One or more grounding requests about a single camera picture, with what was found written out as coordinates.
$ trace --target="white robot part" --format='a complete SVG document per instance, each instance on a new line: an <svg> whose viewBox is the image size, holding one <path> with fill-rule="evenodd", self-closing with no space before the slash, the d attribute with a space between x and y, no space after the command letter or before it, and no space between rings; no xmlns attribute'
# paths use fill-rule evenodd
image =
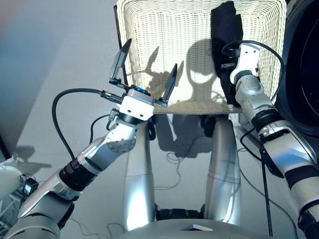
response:
<svg viewBox="0 0 319 239"><path fill-rule="evenodd" d="M236 83L235 76L241 71L251 71L252 75L257 75L257 63L261 46L252 43L240 44L240 56L235 70L230 74L232 84Z"/></svg>
<svg viewBox="0 0 319 239"><path fill-rule="evenodd" d="M148 120L154 113L154 106L133 97L125 96L120 112L140 120Z"/></svg>

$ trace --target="black towel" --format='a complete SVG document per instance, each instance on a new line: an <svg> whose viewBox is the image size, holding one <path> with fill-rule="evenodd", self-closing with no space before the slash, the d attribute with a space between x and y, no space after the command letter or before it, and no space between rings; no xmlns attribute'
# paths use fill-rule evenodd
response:
<svg viewBox="0 0 319 239"><path fill-rule="evenodd" d="M234 2L227 1L211 11L210 28L215 71L220 78L227 103L239 106L235 100L235 85L229 79L230 73L237 65L237 58L229 59L221 53L226 44L243 39L241 16L236 15ZM233 67L222 68L223 64L231 63Z"/></svg>

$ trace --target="wicker basket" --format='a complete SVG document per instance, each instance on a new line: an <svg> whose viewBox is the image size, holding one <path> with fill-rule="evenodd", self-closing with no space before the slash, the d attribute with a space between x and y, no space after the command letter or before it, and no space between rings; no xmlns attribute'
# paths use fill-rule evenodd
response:
<svg viewBox="0 0 319 239"><path fill-rule="evenodd" d="M240 111L227 105L211 57L210 14L226 0L118 0L121 42L132 38L126 73L129 84L162 96L167 77L178 64L177 85L169 107L156 113L224 114ZM282 53L284 0L234 0L242 16L244 40L260 41ZM258 63L265 92L272 96L280 64L262 49Z"/></svg>

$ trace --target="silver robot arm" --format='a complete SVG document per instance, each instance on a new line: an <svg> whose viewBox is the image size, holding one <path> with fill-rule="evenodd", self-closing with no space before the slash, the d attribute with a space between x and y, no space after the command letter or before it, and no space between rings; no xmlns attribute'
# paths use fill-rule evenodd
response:
<svg viewBox="0 0 319 239"><path fill-rule="evenodd" d="M237 68L231 74L236 84L236 101L255 127L262 142L260 153L270 172L285 178L298 209L298 226L307 238L319 235L319 172L317 156L309 144L284 120L265 95L255 72L239 66L256 63L256 45L242 44Z"/></svg>
<svg viewBox="0 0 319 239"><path fill-rule="evenodd" d="M118 116L114 126L105 137L92 142L75 160L54 173L28 197L19 211L18 222L5 235L5 239L60 238L60 229L71 216L74 202L83 190L120 155L133 149L138 124L152 117L154 104L167 107L175 86L177 65L168 78L164 96L158 100L146 90L126 86L115 78L118 69L124 65L131 42L131 39L128 40L116 55L109 82L126 90L126 94L123 99L110 93L105 97L121 104L119 110L111 111L111 120Z"/></svg>
<svg viewBox="0 0 319 239"><path fill-rule="evenodd" d="M73 202L97 175L134 147L137 128L137 124L118 118L105 137L92 142L25 201L18 222L5 238L59 238L59 230L74 209Z"/></svg>

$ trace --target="black cable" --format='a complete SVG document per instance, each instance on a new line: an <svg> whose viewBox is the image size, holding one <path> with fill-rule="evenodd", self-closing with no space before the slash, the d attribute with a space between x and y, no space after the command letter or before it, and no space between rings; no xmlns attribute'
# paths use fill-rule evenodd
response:
<svg viewBox="0 0 319 239"><path fill-rule="evenodd" d="M69 90L65 90L65 91L62 91L61 93L59 93L53 100L53 103L52 103L52 119L53 119L53 123L54 123L54 127L60 137L60 139L62 140L64 146L66 147L66 150L68 151L68 153L70 154L72 160L75 159L74 157L74 154L69 146L69 144L67 143L67 141L65 140L61 130L60 130L60 127L59 127L59 124L58 124L58 121L57 121L57 117L56 117L56 106L58 104L58 101L61 97L63 97L64 95L67 95L67 94L70 94L70 93L76 93L76 92L88 92L88 93L95 93L95 94L99 94L101 97L103 97L103 95L105 94L104 91L99 91L99 90L96 90L96 89L88 89L88 88L75 88L75 89L69 89Z"/></svg>
<svg viewBox="0 0 319 239"><path fill-rule="evenodd" d="M246 182L253 188L255 189L259 194L261 194L263 197L265 196L265 194L263 194L261 191L258 190L258 188L256 188L249 180L248 178L246 177L246 175L243 173L243 171L241 170L241 168L239 169L240 170L240 173L241 175L244 177L244 179L246 180ZM292 225L293 225L293 228L294 228L294 234L295 234L295 239L298 239L298 233L297 233L297 227L295 225L295 222L294 220L292 219L292 217L289 215L289 213L284 209L282 208L279 204L275 203L273 200L269 199L269 201L274 204L277 208L279 208L291 221Z"/></svg>
<svg viewBox="0 0 319 239"><path fill-rule="evenodd" d="M232 43L229 43L227 45L225 45L222 49L221 49L221 52L224 54L224 55L228 55L227 52L226 52L226 49L228 49L230 46L232 45L240 45L241 43L251 43L251 44L256 44L256 45L259 45L265 49L267 49L268 51L270 51L271 53L273 53L277 59L279 60L280 62L280 74L279 74L279 82L278 82L278 86L277 86L277 89L274 93L274 95L271 97L271 101L274 100L275 96L277 95L278 93L278 89L279 89L279 86L280 84L282 83L283 81L283 78L284 78L284 71L285 71L285 64L284 64L284 61L283 59L281 58L281 56L274 50L272 49L271 47L261 43L261 42L258 42L258 41L251 41L251 40L240 40L240 41L234 41Z"/></svg>
<svg viewBox="0 0 319 239"><path fill-rule="evenodd" d="M172 152L170 152L170 153L168 153L168 154L166 155L166 160L167 160L170 164L177 165L177 167L176 167L176 174L177 174L177 176L178 176L178 181L177 181L174 185L172 185L172 186L155 186L155 187L154 187L155 190L170 190L170 189L173 189L173 188L177 187L177 185L180 183L180 180L181 180L181 176L180 176L180 172L179 172L180 163L182 163L182 162L184 161L184 159L188 156L188 154L190 153L190 151L191 151L191 149L192 149L194 143L195 143L199 138L202 138L202 137L205 137L205 136L204 136L204 135L200 135L200 136L195 137L195 138L192 140L192 142L191 142L191 144L189 145L189 147L188 147L188 149L187 149L187 151L186 151L184 157L177 157L177 156L175 155L175 153L172 153ZM172 154L172 155L175 155L176 159L170 157L171 154Z"/></svg>
<svg viewBox="0 0 319 239"><path fill-rule="evenodd" d="M110 124L111 124L111 121L109 120L109 122L106 124L106 129L107 130L110 130Z"/></svg>
<svg viewBox="0 0 319 239"><path fill-rule="evenodd" d="M266 168L265 168L264 162L261 163L261 168L263 171L263 181L264 181L265 201L266 201L266 211L267 211L267 222L268 222L268 234L270 237L272 237L273 236L273 226L271 224L269 195L268 195L267 178L266 178Z"/></svg>
<svg viewBox="0 0 319 239"><path fill-rule="evenodd" d="M268 186L267 186L267 178L266 178L266 168L264 161L259 158L257 155L255 155L244 143L243 139L248 134L250 134L252 131L254 131L255 128L252 128L250 131L246 132L243 136L240 137L240 143L243 145L243 147L252 155L254 156L258 161L262 164L262 172L263 172L263 183L264 183L264 191L265 191L265 201L266 201L266 212L267 212L267 222L268 222L268 233L269 236L273 236L273 227L271 222L271 214L270 214L270 206L269 206L269 195L268 195Z"/></svg>
<svg viewBox="0 0 319 239"><path fill-rule="evenodd" d="M244 137L249 135L252 131L254 131L255 128L252 128L250 131L246 132L243 136L240 137L239 141L243 145L243 147L252 155L254 158L256 158L258 161L262 162L261 158L259 158L257 155L255 155L243 142Z"/></svg>
<svg viewBox="0 0 319 239"><path fill-rule="evenodd" d="M107 114L107 115L103 115L103 116L100 116L98 117L96 120L94 120L91 124L91 128L90 128L90 143L92 143L93 141L93 126L94 124L99 121L100 119L104 118L104 117L107 117L107 116L110 116L110 114Z"/></svg>

